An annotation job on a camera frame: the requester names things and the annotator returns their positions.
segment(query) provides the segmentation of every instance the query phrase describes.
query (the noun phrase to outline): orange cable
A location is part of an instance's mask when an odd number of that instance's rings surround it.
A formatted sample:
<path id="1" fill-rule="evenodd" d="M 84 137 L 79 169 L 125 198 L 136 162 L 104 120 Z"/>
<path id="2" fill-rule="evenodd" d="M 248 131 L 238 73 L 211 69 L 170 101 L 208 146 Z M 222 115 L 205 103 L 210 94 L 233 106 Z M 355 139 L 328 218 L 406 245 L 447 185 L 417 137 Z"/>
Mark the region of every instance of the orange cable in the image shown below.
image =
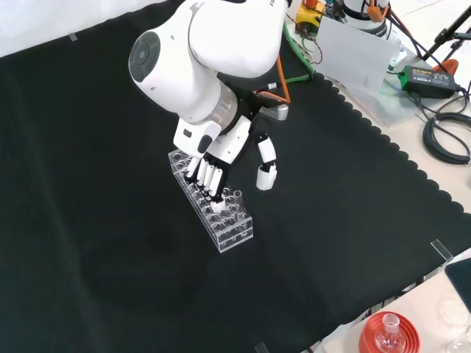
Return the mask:
<path id="1" fill-rule="evenodd" d="M 285 93 L 286 103 L 291 103 L 291 97 L 289 96 L 288 86 L 286 85 L 285 74 L 283 73 L 283 67 L 281 65 L 280 55 L 277 58 L 277 67 L 278 67 L 278 74 L 280 75 L 281 85 L 283 86 L 283 92 Z"/>
<path id="2" fill-rule="evenodd" d="M 268 98 L 276 99 L 277 101 L 282 101 L 284 103 L 288 103 L 288 101 L 286 99 L 284 99 L 280 96 L 277 96 L 276 94 L 266 92 L 265 90 L 261 90 L 260 92 L 257 92 L 257 94 L 259 94 L 261 96 L 268 97 Z"/>

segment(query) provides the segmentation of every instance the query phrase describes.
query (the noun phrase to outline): black cloth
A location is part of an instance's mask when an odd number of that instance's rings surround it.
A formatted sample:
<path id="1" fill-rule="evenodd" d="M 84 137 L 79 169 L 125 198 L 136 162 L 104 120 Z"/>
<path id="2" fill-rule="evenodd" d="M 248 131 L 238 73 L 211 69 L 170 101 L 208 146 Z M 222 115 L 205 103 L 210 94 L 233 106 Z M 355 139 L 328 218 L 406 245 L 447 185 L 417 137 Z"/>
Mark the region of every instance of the black cloth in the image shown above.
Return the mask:
<path id="1" fill-rule="evenodd" d="M 169 167 L 176 117 L 127 70 L 176 6 L 0 60 L 2 352 L 300 352 L 440 265 L 432 240 L 471 246 L 462 207 L 316 75 L 258 127 L 274 190 L 254 146 L 232 170 L 255 237 L 219 254 Z"/>

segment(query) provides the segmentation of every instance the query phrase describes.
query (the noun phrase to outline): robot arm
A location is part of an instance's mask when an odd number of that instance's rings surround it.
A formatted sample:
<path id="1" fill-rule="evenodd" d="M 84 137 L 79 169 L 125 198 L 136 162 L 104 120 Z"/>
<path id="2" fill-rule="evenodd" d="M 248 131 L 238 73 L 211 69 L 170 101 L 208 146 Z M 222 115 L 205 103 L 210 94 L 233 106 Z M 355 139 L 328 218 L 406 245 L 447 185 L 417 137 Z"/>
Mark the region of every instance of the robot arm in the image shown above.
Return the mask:
<path id="1" fill-rule="evenodd" d="M 132 48 L 129 68 L 136 85 L 180 117 L 174 144 L 193 157 L 187 181 L 195 182 L 215 203 L 222 201 L 229 167 L 244 149 L 258 112 L 246 109 L 247 102 L 238 99 L 217 73 L 265 74 L 280 50 L 288 2 L 187 0 L 164 25 L 143 33 Z M 263 165 L 257 186 L 268 190 L 277 173 L 275 149 L 268 137 L 258 146 Z"/>
<path id="2" fill-rule="evenodd" d="M 201 64 L 224 74 L 261 76 L 277 59 L 287 8 L 286 0 L 208 2 L 191 23 L 191 51 Z"/>

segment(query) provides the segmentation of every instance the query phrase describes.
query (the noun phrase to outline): coiled black cable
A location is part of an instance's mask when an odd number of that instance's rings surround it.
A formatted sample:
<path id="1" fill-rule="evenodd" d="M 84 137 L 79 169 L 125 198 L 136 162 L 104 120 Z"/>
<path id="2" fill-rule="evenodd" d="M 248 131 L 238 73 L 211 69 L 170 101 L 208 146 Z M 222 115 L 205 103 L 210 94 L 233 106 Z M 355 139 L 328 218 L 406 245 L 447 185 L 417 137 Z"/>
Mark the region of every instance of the coiled black cable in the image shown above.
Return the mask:
<path id="1" fill-rule="evenodd" d="M 454 154 L 440 144 L 435 136 L 435 128 L 439 127 L 437 124 L 440 121 L 455 121 L 458 123 L 467 124 L 471 127 L 471 118 L 461 113 L 438 113 L 435 117 L 429 119 L 425 124 L 424 132 L 422 134 L 422 141 L 427 151 L 436 159 L 449 164 L 471 164 L 471 151 L 470 148 L 460 139 L 460 144 L 466 149 L 467 155 Z"/>
<path id="2" fill-rule="evenodd" d="M 448 132 L 447 130 L 438 126 L 438 123 L 441 121 L 455 121 L 460 124 L 466 124 L 471 128 L 471 117 L 468 115 L 462 114 L 466 109 L 467 103 L 470 100 L 470 96 L 467 94 L 466 90 L 461 91 L 463 96 L 453 99 L 455 101 L 460 98 L 464 98 L 464 107 L 458 113 L 441 113 L 440 111 L 443 110 L 449 103 L 438 109 L 436 112 L 425 107 L 420 100 L 415 100 L 417 106 L 421 109 L 424 116 L 427 118 L 427 123 L 425 123 L 425 128 L 422 133 L 422 142 L 424 147 L 427 151 L 434 156 L 436 159 L 441 160 L 442 162 L 455 164 L 455 165 L 464 165 L 464 164 L 471 164 L 471 151 L 467 144 L 459 137 L 455 136 L 454 134 Z M 425 109 L 431 111 L 432 113 L 436 113 L 434 117 L 430 118 L 427 116 Z M 440 142 L 436 139 L 435 136 L 435 129 L 439 129 L 440 131 L 446 133 L 447 135 L 451 136 L 452 138 L 456 139 L 466 150 L 467 155 L 460 155 L 454 154 L 447 151 Z"/>

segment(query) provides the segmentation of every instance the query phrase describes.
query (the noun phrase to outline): wire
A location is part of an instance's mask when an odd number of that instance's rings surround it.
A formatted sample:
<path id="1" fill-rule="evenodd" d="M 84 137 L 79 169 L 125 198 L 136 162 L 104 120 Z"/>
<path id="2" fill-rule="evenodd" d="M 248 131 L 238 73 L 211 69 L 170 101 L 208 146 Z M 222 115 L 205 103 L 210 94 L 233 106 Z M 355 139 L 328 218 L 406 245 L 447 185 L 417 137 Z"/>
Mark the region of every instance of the wire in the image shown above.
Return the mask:
<path id="1" fill-rule="evenodd" d="M 296 21 L 295 21 L 290 15 L 286 14 L 286 17 L 288 17 L 290 20 L 292 20 L 293 23 L 294 23 L 294 25 L 298 28 L 298 30 L 301 31 L 302 33 L 304 33 L 304 36 L 305 36 L 307 39 L 309 39 L 309 40 L 311 40 L 312 42 L 314 42 L 314 44 L 316 44 L 317 49 L 319 50 L 319 53 L 320 53 L 320 55 L 321 55 L 319 61 L 318 61 L 318 62 L 313 61 L 312 63 L 309 63 L 309 64 L 311 64 L 311 65 L 312 65 L 312 64 L 315 64 L 315 65 L 320 64 L 320 63 L 322 62 L 322 60 L 323 60 L 323 54 L 322 54 L 322 49 L 321 49 L 321 47 L 319 46 L 319 44 L 317 44 L 316 40 L 315 40 L 314 38 L 312 38 L 312 37 L 309 35 L 309 33 L 307 33 L 307 31 L 306 31 L 305 29 L 303 29 L 299 24 L 297 24 Z"/>
<path id="2" fill-rule="evenodd" d="M 389 22 L 389 33 L 388 33 L 388 36 L 386 37 L 386 40 L 389 40 L 389 37 L 391 37 L 391 32 L 392 32 L 392 22 L 390 21 Z"/>
<path id="3" fill-rule="evenodd" d="M 264 96 L 266 98 L 276 99 L 277 101 L 282 101 L 283 103 L 288 103 L 288 101 L 284 99 L 283 97 L 277 96 L 276 94 L 273 94 L 271 92 L 266 92 L 264 90 L 258 91 L 256 92 L 256 94 L 260 96 Z"/>
<path id="4" fill-rule="evenodd" d="M 286 83 L 307 82 L 309 80 L 311 80 L 311 77 L 309 75 L 304 75 L 299 77 L 293 77 L 292 79 L 287 79 Z"/>
<path id="5" fill-rule="evenodd" d="M 301 40 L 302 47 L 303 47 L 304 50 L 306 50 L 308 53 L 313 53 L 313 51 L 310 50 L 310 49 L 308 49 L 308 48 L 306 47 L 306 45 L 304 44 L 304 41 L 305 41 L 305 40 L 306 40 L 306 38 L 304 38 L 304 37 L 303 37 L 302 40 Z"/>
<path id="6" fill-rule="evenodd" d="M 424 131 L 422 133 L 422 142 L 424 143 L 424 147 L 428 150 L 428 152 L 432 156 L 434 156 L 438 160 L 441 160 L 442 162 L 449 163 L 449 164 L 459 164 L 459 165 L 471 164 L 470 148 L 461 138 L 452 134 L 451 132 L 448 132 L 442 127 L 438 126 L 438 123 L 440 121 L 456 121 L 456 122 L 464 123 L 464 124 L 467 124 L 468 126 L 471 126 L 471 117 L 465 114 L 462 114 L 464 110 L 467 108 L 468 102 L 470 101 L 470 95 L 463 88 L 461 89 L 461 92 L 463 93 L 462 96 L 456 97 L 450 100 L 449 102 L 443 104 L 437 111 L 426 107 L 422 103 L 421 97 L 414 98 L 414 102 L 416 106 L 420 108 L 420 110 L 422 111 L 422 114 L 427 118 L 427 123 L 425 123 Z M 446 108 L 448 105 L 462 98 L 464 98 L 464 106 L 457 113 L 441 113 L 441 111 L 443 111 L 443 109 Z M 428 116 L 425 110 L 428 110 L 434 113 L 434 116 L 432 117 Z M 435 132 L 434 132 L 435 129 L 438 129 L 444 132 L 445 134 L 451 136 L 456 141 L 458 141 L 466 150 L 467 155 L 462 156 L 459 154 L 454 154 L 447 151 L 445 148 L 443 148 L 443 146 L 436 139 Z"/>
<path id="7" fill-rule="evenodd" d="M 283 73 L 283 66 L 281 65 L 280 55 L 277 58 L 278 75 L 280 76 L 281 85 L 283 86 L 283 92 L 285 93 L 286 103 L 291 103 L 291 97 L 289 96 L 288 86 L 286 85 L 285 74 Z"/>
<path id="8" fill-rule="evenodd" d="M 289 34 L 288 26 L 286 26 L 286 23 L 283 24 L 283 33 L 285 34 L 286 40 L 288 41 L 289 46 L 291 47 L 291 50 L 296 54 L 298 59 L 301 60 L 301 63 L 304 64 L 306 70 L 308 71 L 309 76 L 312 78 L 315 70 L 311 66 L 311 64 L 306 60 L 304 55 L 302 55 L 301 51 L 298 49 L 297 44 L 294 42 L 294 39 Z"/>
<path id="9" fill-rule="evenodd" d="M 412 37 L 412 34 L 411 34 L 405 27 L 403 27 L 403 25 L 401 25 L 401 24 L 399 24 L 398 22 L 396 22 L 396 20 L 395 20 L 391 15 L 389 16 L 389 20 L 390 20 L 402 33 L 404 33 L 405 35 L 408 36 L 408 38 L 412 41 L 412 43 L 414 44 L 414 46 L 415 46 L 416 48 L 419 46 L 425 53 L 427 53 L 433 60 L 435 60 L 437 64 L 439 64 L 440 68 L 441 68 L 444 72 L 448 73 L 448 70 L 442 65 L 442 63 L 441 63 L 440 61 L 438 61 L 438 59 L 437 59 L 436 57 L 434 57 L 432 54 L 430 54 L 430 53 L 428 52 L 428 50 L 427 50 L 422 44 L 420 44 L 419 42 L 417 42 L 417 41 L 414 39 L 414 37 Z M 419 55 L 420 58 L 422 58 L 422 53 L 420 53 L 420 51 L 419 51 L 418 55 Z"/>
<path id="10" fill-rule="evenodd" d="M 396 13 L 392 9 L 390 9 L 390 11 L 389 11 L 388 19 L 391 20 L 391 17 L 394 17 L 396 19 L 396 21 L 398 22 L 398 24 L 400 24 L 401 27 L 404 28 L 404 30 L 412 37 L 411 31 L 408 30 L 408 28 L 405 26 L 405 24 L 400 20 L 399 16 L 397 16 Z M 412 42 L 412 44 L 414 45 L 417 56 L 420 59 L 422 59 L 422 53 L 420 52 L 419 48 L 417 47 L 417 44 L 414 43 L 414 42 Z"/>
<path id="11" fill-rule="evenodd" d="M 292 79 L 287 79 L 286 83 L 291 84 L 291 83 L 304 83 L 304 82 L 309 82 L 311 81 L 311 77 L 309 75 L 304 75 L 304 76 L 299 76 L 299 77 L 293 77 Z M 267 85 L 264 85 L 263 87 L 258 88 L 255 90 L 255 93 L 261 92 L 263 90 L 270 91 L 275 88 L 282 87 L 281 82 L 272 82 Z"/>

